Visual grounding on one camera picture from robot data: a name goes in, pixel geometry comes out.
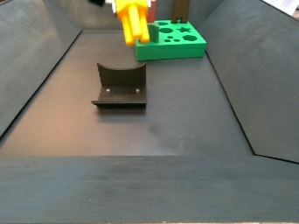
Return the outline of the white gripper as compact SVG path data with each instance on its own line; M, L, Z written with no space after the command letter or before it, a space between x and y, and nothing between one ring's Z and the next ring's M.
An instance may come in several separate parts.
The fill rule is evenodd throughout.
M99 7L103 7L105 4L109 4L112 8L112 12L116 12L115 0L88 0L88 2L95 4Z

